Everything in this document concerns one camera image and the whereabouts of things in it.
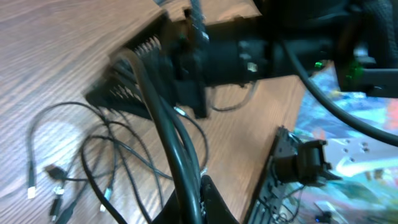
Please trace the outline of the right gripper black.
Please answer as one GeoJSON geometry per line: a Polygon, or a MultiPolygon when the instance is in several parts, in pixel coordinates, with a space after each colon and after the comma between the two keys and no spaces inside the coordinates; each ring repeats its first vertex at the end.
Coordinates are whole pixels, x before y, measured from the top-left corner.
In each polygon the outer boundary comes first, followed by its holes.
{"type": "MultiPolygon", "coordinates": [[[[184,18],[167,20],[161,30],[162,52],[172,66],[170,92],[174,102],[188,106],[196,118],[208,116],[203,76],[205,54],[202,28],[196,24],[193,9],[183,10],[184,18]]],[[[108,66],[84,93],[85,100],[97,108],[123,111],[144,119],[151,116],[141,100],[136,78],[126,59],[108,66]]]]}

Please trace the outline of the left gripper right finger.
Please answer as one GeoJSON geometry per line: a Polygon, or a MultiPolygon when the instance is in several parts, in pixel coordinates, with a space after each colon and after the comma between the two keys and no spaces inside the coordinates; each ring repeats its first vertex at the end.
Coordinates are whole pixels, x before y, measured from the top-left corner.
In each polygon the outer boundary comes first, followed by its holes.
{"type": "Polygon", "coordinates": [[[209,175],[201,177],[201,202],[207,224],[238,224],[209,175]]]}

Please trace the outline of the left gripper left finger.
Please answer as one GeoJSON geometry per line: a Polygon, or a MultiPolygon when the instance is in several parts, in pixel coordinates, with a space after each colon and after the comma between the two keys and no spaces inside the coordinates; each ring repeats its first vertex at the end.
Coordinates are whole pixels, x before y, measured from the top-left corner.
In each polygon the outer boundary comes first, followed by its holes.
{"type": "Polygon", "coordinates": [[[152,220],[152,224],[181,224],[180,208],[175,190],[170,195],[164,208],[152,220]]]}

